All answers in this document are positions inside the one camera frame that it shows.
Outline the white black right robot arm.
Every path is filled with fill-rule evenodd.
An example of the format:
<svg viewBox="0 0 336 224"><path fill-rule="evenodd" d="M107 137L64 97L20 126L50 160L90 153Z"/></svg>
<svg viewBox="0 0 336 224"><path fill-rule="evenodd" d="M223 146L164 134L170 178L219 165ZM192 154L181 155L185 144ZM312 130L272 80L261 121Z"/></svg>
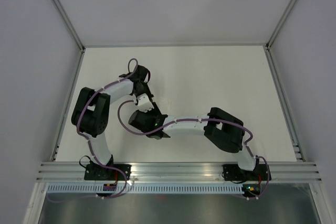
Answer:
<svg viewBox="0 0 336 224"><path fill-rule="evenodd" d="M128 124L140 131L136 135L158 140L183 134L208 139L221 151L235 155L242 176L233 178L235 182L252 179L259 172L259 161L248 146L254 137L252 131L244 127L243 121L220 108L212 107L207 114L190 117L162 114L158 108L146 112L137 110Z"/></svg>

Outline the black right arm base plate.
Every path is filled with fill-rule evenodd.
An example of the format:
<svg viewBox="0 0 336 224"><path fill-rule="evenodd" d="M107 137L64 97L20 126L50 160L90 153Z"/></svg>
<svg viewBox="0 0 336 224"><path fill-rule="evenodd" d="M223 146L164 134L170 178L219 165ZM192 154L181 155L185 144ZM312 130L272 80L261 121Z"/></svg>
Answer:
<svg viewBox="0 0 336 224"><path fill-rule="evenodd" d="M271 180L270 172L265 164L257 165L252 171L240 169L237 164L224 164L222 168L222 177L228 182L259 182L267 181L268 178Z"/></svg>

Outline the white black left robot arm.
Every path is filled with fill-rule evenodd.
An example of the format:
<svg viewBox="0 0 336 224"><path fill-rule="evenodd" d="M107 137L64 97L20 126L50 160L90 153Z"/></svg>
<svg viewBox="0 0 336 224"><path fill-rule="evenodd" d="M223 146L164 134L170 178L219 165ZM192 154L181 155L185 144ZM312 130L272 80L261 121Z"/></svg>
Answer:
<svg viewBox="0 0 336 224"><path fill-rule="evenodd" d="M85 180L113 180L118 177L114 169L113 155L109 151L104 131L108 125L110 104L118 99L133 95L140 112L150 113L157 109L153 95L148 87L150 71L136 65L133 71L98 89L81 89L71 123L77 133L83 136L89 146L91 156L85 168Z"/></svg>

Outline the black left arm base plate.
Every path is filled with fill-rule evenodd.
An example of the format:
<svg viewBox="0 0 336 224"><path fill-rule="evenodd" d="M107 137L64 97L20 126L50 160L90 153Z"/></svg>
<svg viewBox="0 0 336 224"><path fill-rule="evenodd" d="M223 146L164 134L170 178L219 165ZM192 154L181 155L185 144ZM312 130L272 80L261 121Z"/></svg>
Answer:
<svg viewBox="0 0 336 224"><path fill-rule="evenodd" d="M129 180L131 175L130 164L114 164L114 168L125 173L126 179ZM117 180L125 181L124 176L115 169L107 169L99 166L96 163L90 163L86 166L84 180L88 181L108 181Z"/></svg>

